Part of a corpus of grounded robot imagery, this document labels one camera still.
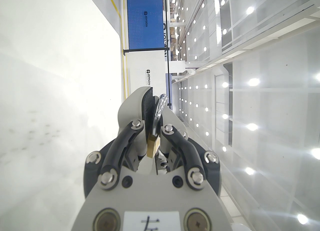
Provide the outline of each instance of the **black hole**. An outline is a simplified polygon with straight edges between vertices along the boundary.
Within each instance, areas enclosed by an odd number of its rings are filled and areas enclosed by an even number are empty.
[[[124,188],[129,188],[131,185],[132,185],[132,182],[133,182],[133,179],[131,176],[125,176],[123,179],[122,179],[122,186]]]
[[[173,186],[176,188],[181,188],[183,186],[183,180],[180,176],[176,175],[172,179]]]

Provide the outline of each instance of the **sign board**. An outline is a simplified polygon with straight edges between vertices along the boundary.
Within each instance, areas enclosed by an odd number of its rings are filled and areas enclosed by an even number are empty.
[[[166,93],[164,57],[164,50],[126,53],[130,94],[144,86],[153,87],[156,96]]]
[[[127,0],[129,49],[164,48],[162,0]]]

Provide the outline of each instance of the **white label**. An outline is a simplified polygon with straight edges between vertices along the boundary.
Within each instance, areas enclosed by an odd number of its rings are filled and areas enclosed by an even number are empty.
[[[124,212],[123,231],[180,231],[179,212]]]

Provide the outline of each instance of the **white wall panel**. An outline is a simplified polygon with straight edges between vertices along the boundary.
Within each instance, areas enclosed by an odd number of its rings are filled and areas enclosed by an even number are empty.
[[[166,94],[166,69],[163,50],[126,53],[129,76],[129,94],[139,87],[153,87],[153,95]]]

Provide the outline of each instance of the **round ceiling light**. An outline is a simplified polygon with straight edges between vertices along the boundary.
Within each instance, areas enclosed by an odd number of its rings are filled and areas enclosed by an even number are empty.
[[[253,6],[249,6],[247,9],[247,15],[250,15],[254,12],[255,8]]]

